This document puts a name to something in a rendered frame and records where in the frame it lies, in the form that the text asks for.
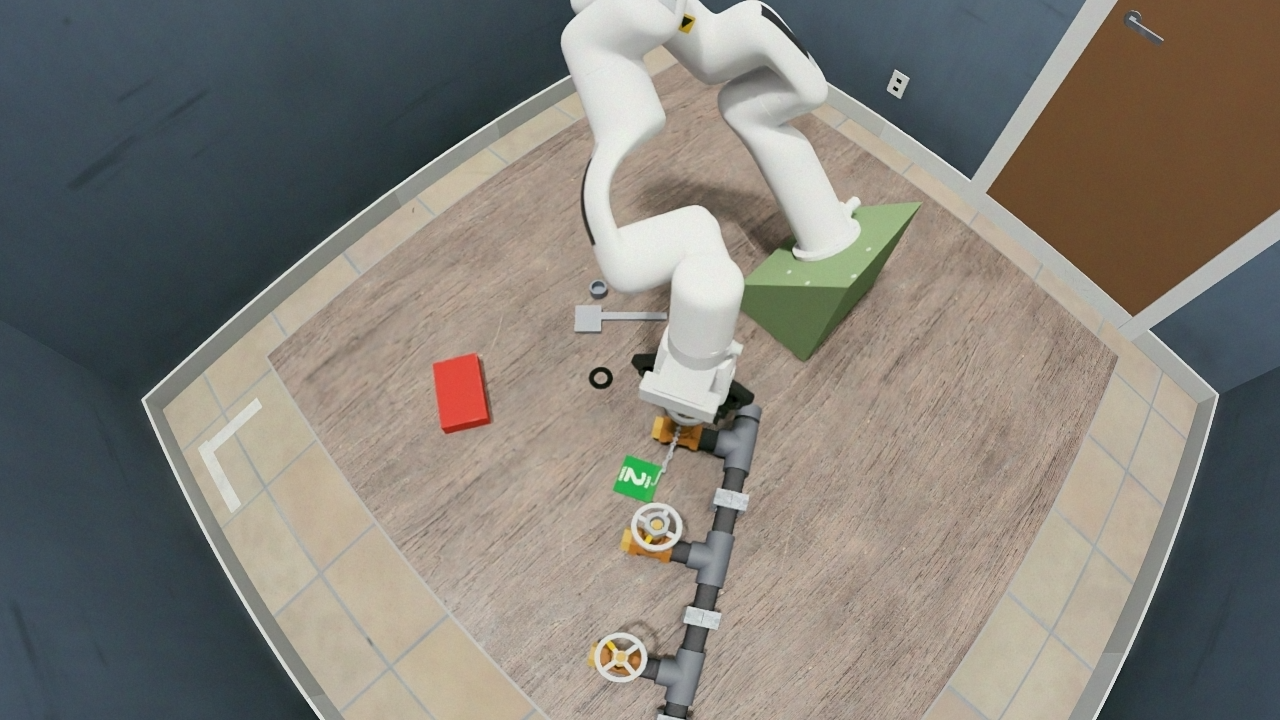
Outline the green tag with silver chain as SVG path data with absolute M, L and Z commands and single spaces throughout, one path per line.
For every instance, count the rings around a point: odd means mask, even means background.
M 671 443 L 669 448 L 671 454 L 675 445 L 676 445 L 675 442 Z M 668 459 L 673 456 L 673 454 L 671 455 L 669 452 L 667 455 L 666 461 L 663 462 L 663 466 L 666 462 L 668 462 Z M 664 468 L 626 455 L 625 462 L 620 470 L 620 475 L 614 482 L 613 491 L 632 498 L 637 498 L 643 502 L 650 503 L 652 497 L 657 489 L 658 480 L 660 479 L 660 473 L 662 471 L 666 473 Z

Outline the black rubber ring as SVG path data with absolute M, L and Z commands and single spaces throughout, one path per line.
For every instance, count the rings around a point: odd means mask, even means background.
M 595 375 L 596 375 L 596 373 L 599 373 L 599 372 L 603 372 L 603 373 L 605 373 L 605 375 L 607 375 L 607 380 L 605 380 L 605 383 L 603 383 L 603 384 L 598 384 L 598 383 L 596 383 L 596 380 L 594 380 L 594 377 L 595 377 Z M 612 375 L 611 370 L 609 370 L 609 369 L 607 369 L 605 366 L 596 366 L 596 368 L 595 368 L 595 369 L 593 369 L 593 372 L 590 372 L 590 374 L 589 374 L 589 383 L 590 383 L 590 384 L 591 384 L 591 386 L 593 386 L 594 388 L 596 388 L 596 389 L 605 389 L 607 387 L 609 387 L 609 386 L 611 386 L 612 380 L 613 380 L 613 375 Z

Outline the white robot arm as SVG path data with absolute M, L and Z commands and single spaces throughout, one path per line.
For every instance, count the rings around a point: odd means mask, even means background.
M 561 47 L 595 138 L 581 209 L 596 263 L 617 293 L 672 281 L 669 351 L 658 374 L 644 373 L 637 398 L 710 424 L 719 396 L 707 391 L 716 368 L 742 351 L 733 341 L 742 274 L 719 225 L 700 206 L 618 231 L 611 214 L 614 170 L 666 126 L 643 56 L 662 45 L 701 83 L 730 79 L 718 110 L 762 172 L 803 263 L 841 252 L 861 232 L 851 219 L 860 200 L 838 202 L 812 143 L 786 123 L 826 102 L 826 78 L 785 20 L 756 0 L 721 14 L 698 0 L 571 0 L 571 6 L 576 17 Z

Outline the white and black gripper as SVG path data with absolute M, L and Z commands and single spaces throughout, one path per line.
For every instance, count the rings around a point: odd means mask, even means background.
M 667 346 L 667 337 L 668 337 L 668 325 L 660 340 L 660 345 L 657 354 L 634 354 L 631 363 L 634 363 L 634 366 L 637 368 L 639 370 L 637 373 L 640 375 L 644 375 L 646 370 L 658 374 L 662 364 L 666 360 L 666 355 L 669 351 Z M 753 400 L 755 396 L 733 380 L 735 369 L 736 369 L 736 356 L 730 355 L 726 357 L 723 363 L 721 363 L 716 368 L 716 373 L 710 380 L 708 392 L 719 396 L 717 402 L 716 415 L 712 423 L 714 427 L 717 427 L 719 419 L 724 420 L 724 416 L 728 415 L 730 411 L 739 411 L 742 407 L 753 405 Z

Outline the red flat block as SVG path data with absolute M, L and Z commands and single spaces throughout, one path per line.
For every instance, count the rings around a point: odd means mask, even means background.
M 492 424 L 477 354 L 433 363 L 433 372 L 445 434 Z

